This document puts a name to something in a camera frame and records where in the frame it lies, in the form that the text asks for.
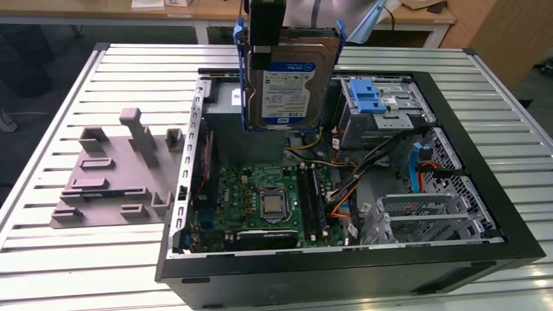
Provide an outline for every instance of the aluminum slotted table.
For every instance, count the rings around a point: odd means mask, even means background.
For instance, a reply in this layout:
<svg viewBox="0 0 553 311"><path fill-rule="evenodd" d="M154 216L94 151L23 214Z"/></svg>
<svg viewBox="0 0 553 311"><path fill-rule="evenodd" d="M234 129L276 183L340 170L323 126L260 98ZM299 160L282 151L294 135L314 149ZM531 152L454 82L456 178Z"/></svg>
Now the aluminum slotted table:
<svg viewBox="0 0 553 311"><path fill-rule="evenodd" d="M0 209L0 307L9 310L186 310L154 274L162 224L49 227L86 126L128 135L138 107L152 134L187 129L199 67L238 67L223 45L99 44ZM431 72L548 256L448 295L264 307L263 310L553 308L553 143L478 56L463 50L347 48L339 67Z"/></svg>

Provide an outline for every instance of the cardboard box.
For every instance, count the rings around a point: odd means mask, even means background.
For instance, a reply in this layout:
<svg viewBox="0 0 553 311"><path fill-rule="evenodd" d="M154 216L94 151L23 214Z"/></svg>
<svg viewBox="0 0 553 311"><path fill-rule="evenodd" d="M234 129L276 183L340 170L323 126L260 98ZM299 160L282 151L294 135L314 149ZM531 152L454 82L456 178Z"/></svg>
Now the cardboard box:
<svg viewBox="0 0 553 311"><path fill-rule="evenodd" d="M419 8L427 8L444 0L400 0L404 5L407 5L412 10Z"/></svg>
<svg viewBox="0 0 553 311"><path fill-rule="evenodd" d="M175 6L190 6L192 3L192 0L166 0L167 5L175 5Z"/></svg>

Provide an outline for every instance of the hard drive label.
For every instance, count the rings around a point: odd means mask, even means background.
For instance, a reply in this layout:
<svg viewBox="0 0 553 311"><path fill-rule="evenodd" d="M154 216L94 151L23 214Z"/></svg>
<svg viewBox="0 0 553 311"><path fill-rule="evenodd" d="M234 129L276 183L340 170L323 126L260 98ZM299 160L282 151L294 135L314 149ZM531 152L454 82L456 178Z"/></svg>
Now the hard drive label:
<svg viewBox="0 0 553 311"><path fill-rule="evenodd" d="M264 71L262 117L268 123L296 123L307 116L316 64L272 62Z"/></svg>

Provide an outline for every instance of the blue drive latch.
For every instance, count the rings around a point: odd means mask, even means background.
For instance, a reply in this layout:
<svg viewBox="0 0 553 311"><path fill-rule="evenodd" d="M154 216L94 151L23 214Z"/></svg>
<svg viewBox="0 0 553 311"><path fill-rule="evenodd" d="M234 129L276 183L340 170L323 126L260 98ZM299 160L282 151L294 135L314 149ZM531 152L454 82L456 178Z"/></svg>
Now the blue drive latch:
<svg viewBox="0 0 553 311"><path fill-rule="evenodd" d="M350 81L351 95L356 101L359 113L386 113L387 106L380 102L380 91L372 80L354 79Z"/></svg>

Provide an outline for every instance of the motherboard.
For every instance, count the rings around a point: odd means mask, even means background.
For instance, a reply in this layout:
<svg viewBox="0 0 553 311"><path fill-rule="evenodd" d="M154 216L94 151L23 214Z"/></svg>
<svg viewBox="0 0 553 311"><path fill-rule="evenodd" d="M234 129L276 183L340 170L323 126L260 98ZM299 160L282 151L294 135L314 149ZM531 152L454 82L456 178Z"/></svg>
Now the motherboard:
<svg viewBox="0 0 553 311"><path fill-rule="evenodd" d="M316 196L307 195L306 192L314 192L307 189L310 186L318 187ZM200 230L194 238L202 244L199 251L230 251L234 239L251 238L252 245L264 241L275 244L276 239L270 242L259 238L267 232L279 235L283 241L291 235L292 248L342 246L343 229L326 222L324 196L331 188L327 167L223 167L218 208L198 215Z"/></svg>

